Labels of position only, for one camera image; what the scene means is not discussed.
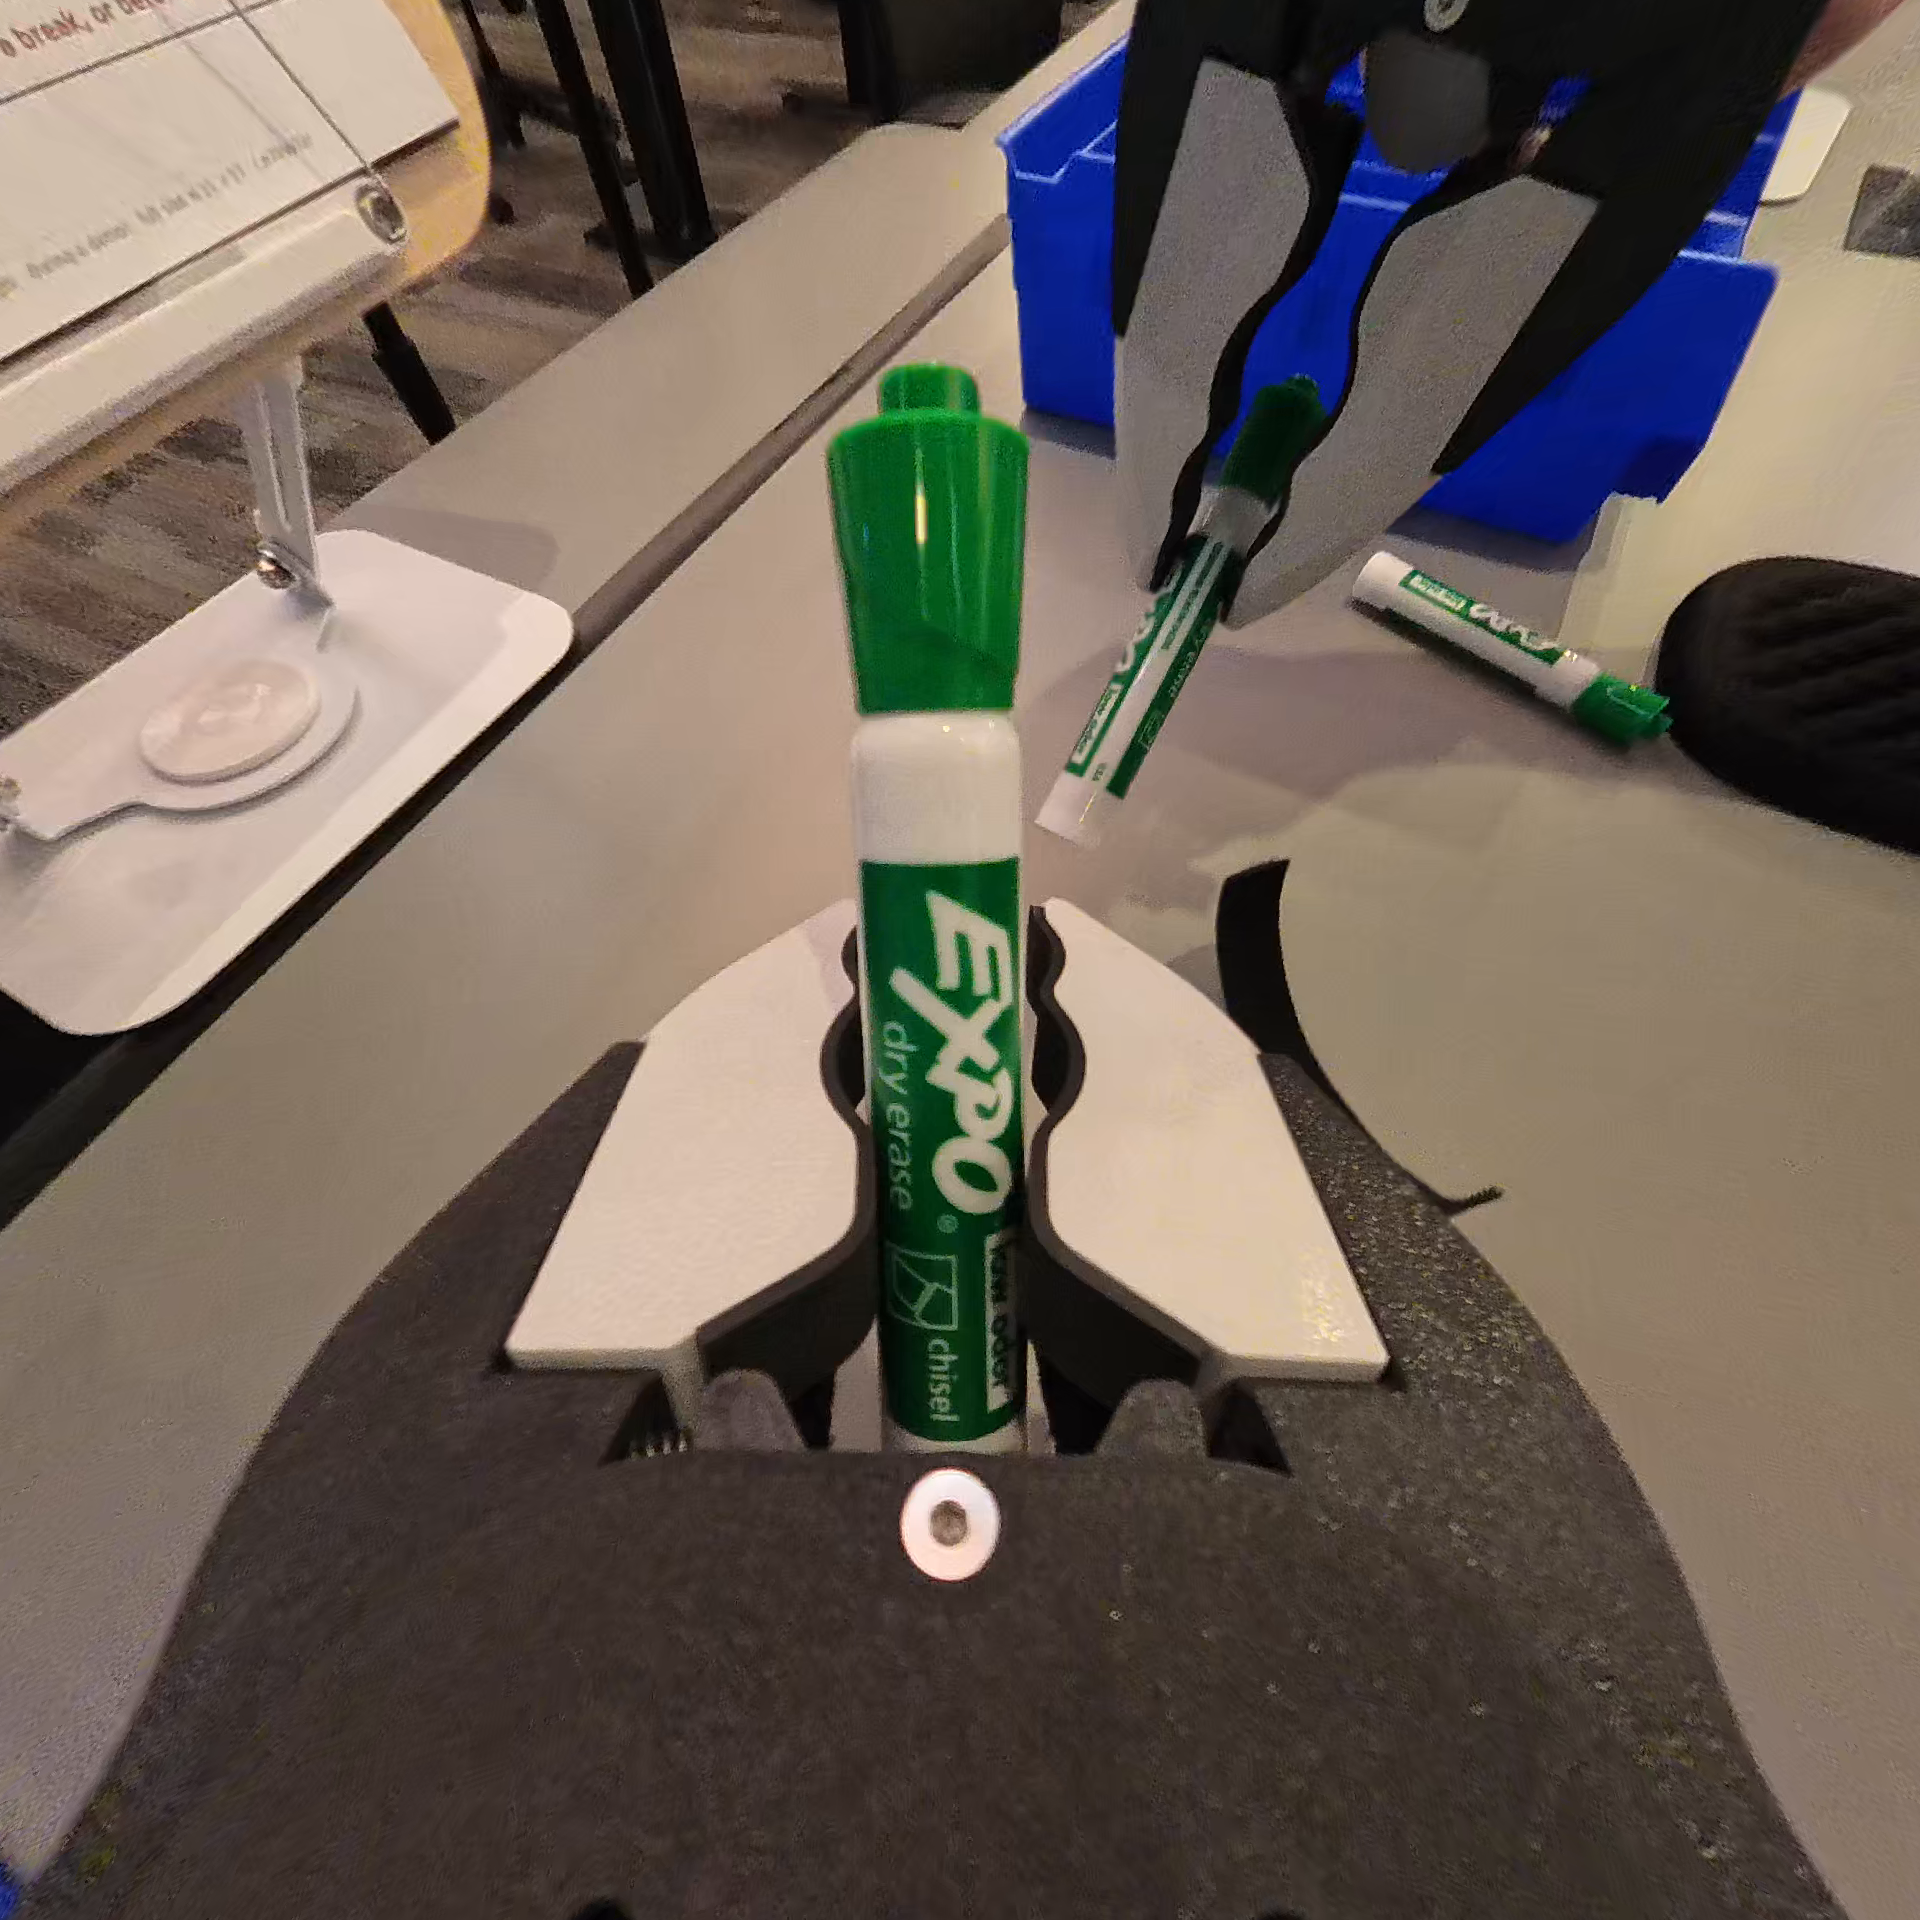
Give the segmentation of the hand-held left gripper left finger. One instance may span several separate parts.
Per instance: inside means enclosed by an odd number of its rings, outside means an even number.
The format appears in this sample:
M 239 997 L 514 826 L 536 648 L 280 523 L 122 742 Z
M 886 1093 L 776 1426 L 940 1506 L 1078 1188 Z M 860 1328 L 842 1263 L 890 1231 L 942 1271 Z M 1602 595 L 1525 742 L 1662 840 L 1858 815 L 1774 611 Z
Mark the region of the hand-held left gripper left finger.
M 507 1332 L 524 1370 L 706 1376 L 703 1332 L 854 1228 L 856 1144 L 826 1070 L 854 1007 L 834 901 L 682 998 L 640 1045 Z

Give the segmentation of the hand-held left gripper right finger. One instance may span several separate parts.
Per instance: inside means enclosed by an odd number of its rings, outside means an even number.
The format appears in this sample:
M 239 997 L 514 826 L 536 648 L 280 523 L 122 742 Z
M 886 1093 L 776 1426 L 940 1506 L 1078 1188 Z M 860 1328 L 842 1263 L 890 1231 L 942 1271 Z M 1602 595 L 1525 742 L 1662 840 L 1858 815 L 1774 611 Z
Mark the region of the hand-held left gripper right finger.
M 1040 1355 L 1072 1386 L 1373 1386 L 1384 1342 L 1258 1045 L 1069 901 L 1029 944 Z

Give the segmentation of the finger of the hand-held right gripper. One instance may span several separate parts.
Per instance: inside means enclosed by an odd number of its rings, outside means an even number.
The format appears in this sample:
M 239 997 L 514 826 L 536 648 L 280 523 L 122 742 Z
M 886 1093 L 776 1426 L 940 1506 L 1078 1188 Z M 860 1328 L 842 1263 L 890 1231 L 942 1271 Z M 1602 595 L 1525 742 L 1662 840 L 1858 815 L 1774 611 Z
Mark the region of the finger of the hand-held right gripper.
M 1240 408 L 1264 318 L 1320 248 L 1348 103 L 1229 60 L 1132 60 L 1119 92 L 1119 535 L 1158 586 Z
M 1532 174 L 1431 195 L 1383 246 L 1355 312 L 1350 381 L 1295 469 L 1227 621 L 1283 613 L 1432 484 L 1453 432 L 1589 229 L 1597 204 Z

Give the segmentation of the green dry-erase marker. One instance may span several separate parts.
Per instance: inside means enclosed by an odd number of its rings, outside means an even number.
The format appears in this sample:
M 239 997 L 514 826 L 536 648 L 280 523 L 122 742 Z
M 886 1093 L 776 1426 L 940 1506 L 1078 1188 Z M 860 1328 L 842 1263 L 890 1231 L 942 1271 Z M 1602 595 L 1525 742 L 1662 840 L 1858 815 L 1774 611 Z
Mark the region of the green dry-erase marker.
M 1027 463 L 1024 434 L 943 366 L 890 373 L 876 418 L 827 447 L 882 1432 L 920 1454 L 1027 1444 Z
M 1307 374 L 1255 395 L 1219 490 L 1119 654 L 1040 807 L 1038 827 L 1078 848 L 1102 838 L 1108 819 L 1139 782 L 1221 613 L 1236 595 L 1247 554 L 1279 511 L 1325 414 Z
M 1662 693 L 1610 674 L 1391 554 L 1378 551 L 1360 566 L 1350 598 L 1525 685 L 1533 699 L 1618 748 L 1662 738 L 1674 726 Z

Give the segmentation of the blue plastic bin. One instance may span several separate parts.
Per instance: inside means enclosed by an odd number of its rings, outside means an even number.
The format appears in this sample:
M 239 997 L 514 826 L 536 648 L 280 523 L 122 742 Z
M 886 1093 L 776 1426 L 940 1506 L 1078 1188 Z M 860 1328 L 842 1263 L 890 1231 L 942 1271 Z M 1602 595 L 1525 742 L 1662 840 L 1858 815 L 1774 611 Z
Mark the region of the blue plastic bin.
M 998 132 L 1013 223 L 1024 404 L 1114 426 L 1114 180 L 1126 40 Z M 1567 373 L 1423 494 L 1431 511 L 1563 544 L 1610 495 L 1667 498 L 1704 447 L 1774 298 L 1744 252 L 1796 96 L 1780 101 L 1696 237 Z M 1246 398 L 1310 376 L 1333 399 L 1352 358 L 1352 306 L 1383 239 L 1442 182 L 1364 136 L 1328 239 L 1264 319 Z

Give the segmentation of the black chair legs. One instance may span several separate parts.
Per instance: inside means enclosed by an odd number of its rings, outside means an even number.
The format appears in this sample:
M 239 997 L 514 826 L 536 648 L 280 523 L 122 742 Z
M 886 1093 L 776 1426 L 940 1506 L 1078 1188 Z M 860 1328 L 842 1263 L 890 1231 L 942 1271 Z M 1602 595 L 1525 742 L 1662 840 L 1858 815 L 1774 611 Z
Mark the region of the black chair legs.
M 531 124 L 568 136 L 599 206 L 588 242 L 613 253 L 630 298 L 644 298 L 654 259 L 679 264 L 718 237 L 664 7 L 588 2 L 584 28 L 567 2 L 495 7 L 534 21 L 551 79 L 525 79 L 495 56 L 476 2 L 447 5 L 463 26 L 492 147 L 524 149 Z

